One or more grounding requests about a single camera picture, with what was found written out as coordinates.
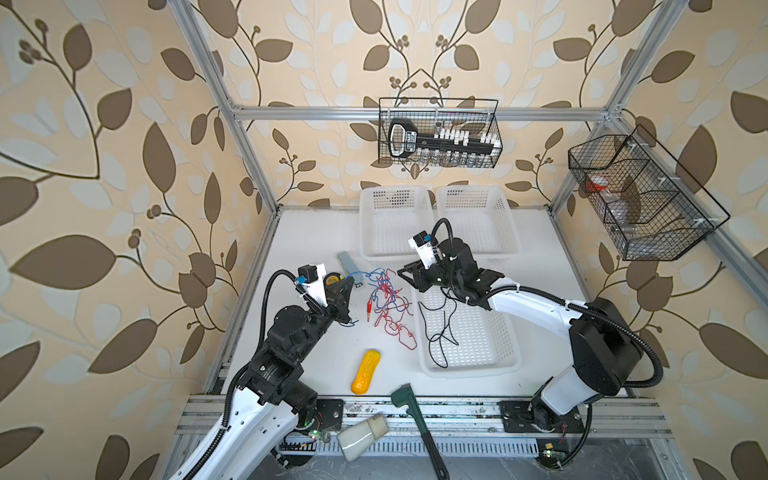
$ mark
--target white plastic basket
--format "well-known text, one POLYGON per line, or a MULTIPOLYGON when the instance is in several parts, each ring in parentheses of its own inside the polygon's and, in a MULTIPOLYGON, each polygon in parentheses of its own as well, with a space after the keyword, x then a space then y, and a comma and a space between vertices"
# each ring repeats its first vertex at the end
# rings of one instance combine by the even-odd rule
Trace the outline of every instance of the white plastic basket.
MULTIPOLYGON (((437 189, 438 218, 447 218, 453 236, 476 256, 502 257, 518 251, 515 222, 502 189, 487 185, 449 185, 437 189)), ((440 240, 447 238, 441 227, 440 240)))
POLYGON ((440 289, 434 286, 424 293, 412 289, 412 295, 419 363, 427 375, 442 378, 491 376, 514 372, 521 367, 520 347, 511 315, 457 302, 450 331, 446 330, 445 335, 455 339, 458 345, 442 339, 441 350, 440 343, 429 342, 427 335, 433 337, 443 331, 446 324, 443 312, 448 319, 454 300, 446 300, 445 308, 441 310, 427 310, 443 304, 445 296, 440 289), (419 308, 419 301, 427 308, 419 308))
POLYGON ((408 239, 434 224, 425 187, 366 188, 360 194, 360 255, 367 260, 417 257, 408 239))

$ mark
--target wire mesh basket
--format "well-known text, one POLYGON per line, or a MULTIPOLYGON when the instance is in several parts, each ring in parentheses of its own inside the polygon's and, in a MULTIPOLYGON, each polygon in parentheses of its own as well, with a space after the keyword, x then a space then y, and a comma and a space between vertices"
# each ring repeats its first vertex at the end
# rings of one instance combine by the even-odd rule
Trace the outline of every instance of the wire mesh basket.
POLYGON ((497 106, 475 98, 380 98, 379 158, 403 166, 493 168, 504 148, 497 106))
POLYGON ((603 135, 571 148, 568 168, 623 260, 677 260, 730 218, 642 125, 630 135, 603 135), (651 156, 653 147, 674 161, 674 174, 651 156), (713 212, 699 206, 702 200, 713 212))

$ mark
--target floral wallpaper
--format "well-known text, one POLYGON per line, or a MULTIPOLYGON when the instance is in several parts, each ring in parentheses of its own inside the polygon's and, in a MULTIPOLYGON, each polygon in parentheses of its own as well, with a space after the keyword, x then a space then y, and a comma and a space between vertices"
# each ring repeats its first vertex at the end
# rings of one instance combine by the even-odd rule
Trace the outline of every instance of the floral wallpaper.
MULTIPOLYGON (((679 156, 733 215, 723 228, 768 268, 766 26, 765 2, 691 0, 624 114, 679 156)), ((621 261, 586 195, 574 192, 558 223, 591 292, 661 354, 664 381, 647 393, 690 470, 768 478, 768 312, 705 243, 675 262, 621 261)))
POLYGON ((266 224, 162 6, 0 0, 0 477, 156 475, 266 224))
POLYGON ((660 2, 588 4, 192 0, 233 100, 282 107, 470 96, 602 106, 660 2))
POLYGON ((584 122, 500 122, 504 150, 494 168, 424 166, 378 157, 371 123, 253 121, 246 125, 279 204, 359 204, 380 185, 497 184, 511 206, 548 205, 568 174, 568 148, 587 138, 584 122))

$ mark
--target white tabletop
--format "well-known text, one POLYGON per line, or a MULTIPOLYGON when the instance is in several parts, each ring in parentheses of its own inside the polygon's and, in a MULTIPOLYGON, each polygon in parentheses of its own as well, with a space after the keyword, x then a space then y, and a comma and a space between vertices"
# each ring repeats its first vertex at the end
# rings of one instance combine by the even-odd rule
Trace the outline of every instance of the white tabletop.
MULTIPOLYGON (((261 302, 266 281, 275 270, 296 272, 299 266, 325 263, 327 271, 343 271, 336 259, 341 251, 348 251, 364 271, 378 266, 397 270, 412 260, 400 263, 371 263, 359 255, 358 213, 349 210, 288 210, 283 212, 277 227, 269 256, 256 288, 240 340, 232 359, 227 387, 232 375, 253 356, 259 342, 261 302)), ((513 280, 555 295, 582 300, 578 281, 562 249, 554 228, 544 210, 513 210, 518 230, 518 252, 501 260, 478 259, 478 265, 503 272, 513 280)), ((425 225, 430 230, 432 225, 425 225)), ((400 278, 393 278, 395 288, 410 297, 410 286, 400 278)), ((354 327, 331 325, 328 333, 318 342, 302 363, 301 380, 319 395, 352 395, 349 386, 355 378, 362 356, 369 349, 379 350, 381 363, 376 368, 367 395, 388 396, 404 383, 410 383, 420 396, 532 396, 551 376, 557 375, 573 362, 571 348, 554 333, 513 318, 515 335, 521 349, 522 367, 499 376, 465 379, 442 379, 427 376, 419 366, 416 351, 401 345, 397 338, 384 332, 382 325, 373 326, 373 318, 366 322, 366 303, 372 287, 354 289, 350 299, 350 313, 360 320, 354 327)), ((277 310, 297 304, 306 308, 286 278, 275 281, 267 307, 267 329, 277 310)), ((405 317, 404 324, 415 332, 414 316, 405 317)))

